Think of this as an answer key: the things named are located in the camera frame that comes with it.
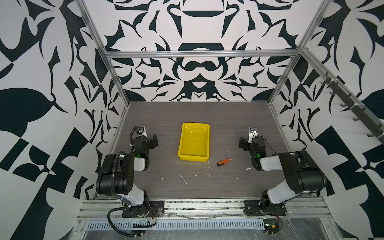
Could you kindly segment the orange black screwdriver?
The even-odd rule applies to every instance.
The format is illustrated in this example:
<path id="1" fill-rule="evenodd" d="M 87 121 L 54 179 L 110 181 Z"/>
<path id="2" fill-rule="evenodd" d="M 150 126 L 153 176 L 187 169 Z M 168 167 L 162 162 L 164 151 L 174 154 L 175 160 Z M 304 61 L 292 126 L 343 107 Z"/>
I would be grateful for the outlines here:
<path id="1" fill-rule="evenodd" d="M 229 163 L 230 161 L 231 161 L 231 159 L 225 159 L 225 160 L 222 160 L 222 161 L 220 161 L 220 162 L 217 163 L 217 166 L 218 166 L 218 167 L 221 167 L 221 166 L 223 166 L 223 165 Z"/>

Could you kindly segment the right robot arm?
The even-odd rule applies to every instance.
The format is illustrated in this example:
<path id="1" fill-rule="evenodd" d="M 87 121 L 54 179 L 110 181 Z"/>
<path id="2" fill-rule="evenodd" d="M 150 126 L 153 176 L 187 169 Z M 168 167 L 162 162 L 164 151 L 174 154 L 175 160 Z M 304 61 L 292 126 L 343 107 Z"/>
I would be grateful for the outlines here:
<path id="1" fill-rule="evenodd" d="M 282 171 L 285 179 L 274 188 L 263 192 L 259 209 L 266 212 L 283 206 L 301 194 L 321 191 L 328 179 L 307 151 L 284 152 L 266 155 L 267 141 L 259 137 L 239 139 L 239 147 L 248 151 L 253 167 L 259 172 Z"/>

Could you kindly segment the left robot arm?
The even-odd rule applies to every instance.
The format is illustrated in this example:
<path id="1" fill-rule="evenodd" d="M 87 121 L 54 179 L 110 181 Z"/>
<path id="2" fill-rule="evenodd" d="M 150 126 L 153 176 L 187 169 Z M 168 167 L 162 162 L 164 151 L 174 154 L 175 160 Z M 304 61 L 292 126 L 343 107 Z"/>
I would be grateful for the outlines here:
<path id="1" fill-rule="evenodd" d="M 156 135 L 151 139 L 141 135 L 133 139 L 133 152 L 107 155 L 96 182 L 97 194 L 113 197 L 129 207 L 144 205 L 148 195 L 134 184 L 134 174 L 149 168 L 149 152 L 158 146 Z"/>

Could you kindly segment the yellow plastic bin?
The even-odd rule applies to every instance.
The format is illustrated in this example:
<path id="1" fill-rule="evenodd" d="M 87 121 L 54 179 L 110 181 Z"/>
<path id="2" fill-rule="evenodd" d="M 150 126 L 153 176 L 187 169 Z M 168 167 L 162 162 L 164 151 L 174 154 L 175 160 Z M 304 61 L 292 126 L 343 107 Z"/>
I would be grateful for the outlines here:
<path id="1" fill-rule="evenodd" d="M 206 162 L 210 157 L 210 125 L 183 123 L 178 157 L 182 161 Z"/>

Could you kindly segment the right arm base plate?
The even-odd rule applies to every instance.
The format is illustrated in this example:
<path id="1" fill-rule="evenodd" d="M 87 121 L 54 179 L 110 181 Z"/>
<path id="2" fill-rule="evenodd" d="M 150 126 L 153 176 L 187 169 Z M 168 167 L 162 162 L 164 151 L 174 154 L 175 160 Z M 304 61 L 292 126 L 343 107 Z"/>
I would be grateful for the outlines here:
<path id="1" fill-rule="evenodd" d="M 274 205 L 261 200 L 245 200 L 244 213 L 249 217 L 286 216 L 285 204 Z"/>

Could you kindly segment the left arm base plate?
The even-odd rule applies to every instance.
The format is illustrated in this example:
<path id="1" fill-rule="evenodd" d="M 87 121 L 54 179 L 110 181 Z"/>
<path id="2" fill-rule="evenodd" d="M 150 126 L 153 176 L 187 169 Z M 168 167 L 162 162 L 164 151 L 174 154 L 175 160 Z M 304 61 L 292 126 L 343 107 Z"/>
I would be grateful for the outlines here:
<path id="1" fill-rule="evenodd" d="M 149 201 L 144 202 L 140 206 L 125 208 L 122 213 L 123 218 L 156 218 L 164 213 L 164 201 Z"/>

